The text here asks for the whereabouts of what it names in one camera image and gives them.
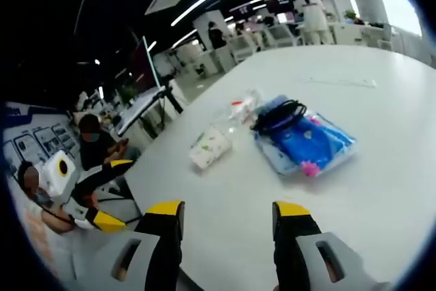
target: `white table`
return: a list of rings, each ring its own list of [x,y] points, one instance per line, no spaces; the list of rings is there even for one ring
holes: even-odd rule
[[[375,80],[377,87],[358,86]],[[203,174],[191,143],[248,88],[286,94],[357,137],[357,154],[316,179],[282,181],[242,127],[234,148]],[[436,71],[393,52],[307,46],[253,55],[216,82],[166,129],[126,174],[145,212],[186,202],[182,269],[202,288],[272,290],[271,203],[307,207],[378,281],[395,282],[425,245],[436,214]]]

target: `ceiling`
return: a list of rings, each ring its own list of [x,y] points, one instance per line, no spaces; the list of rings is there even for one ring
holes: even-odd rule
[[[74,33],[82,0],[7,0],[1,63],[10,86],[6,99],[69,108],[82,90],[113,81],[136,46],[133,35],[157,41],[157,53],[190,32],[192,20],[205,11],[227,17],[250,0],[208,0],[174,27],[171,22],[197,0],[145,16],[151,1],[85,0]]]

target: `black shirt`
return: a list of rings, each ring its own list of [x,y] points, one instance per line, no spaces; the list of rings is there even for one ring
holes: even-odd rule
[[[115,143],[106,131],[100,131],[100,137],[95,142],[86,142],[80,138],[80,158],[83,169],[88,170],[102,165],[105,158],[109,157],[108,149]]]
[[[209,29],[208,34],[214,49],[224,47],[227,44],[227,42],[223,40],[223,33],[220,29]]]

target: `office floor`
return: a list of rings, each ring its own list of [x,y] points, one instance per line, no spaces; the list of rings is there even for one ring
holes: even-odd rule
[[[218,73],[206,78],[198,78],[189,74],[181,74],[176,77],[176,81],[186,100],[190,103],[223,76],[224,74]]]

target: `white coat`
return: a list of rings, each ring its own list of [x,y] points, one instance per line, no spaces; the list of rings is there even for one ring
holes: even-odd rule
[[[321,0],[309,0],[309,3],[305,0],[295,0],[294,7],[304,14],[306,32],[328,30],[326,8]]]

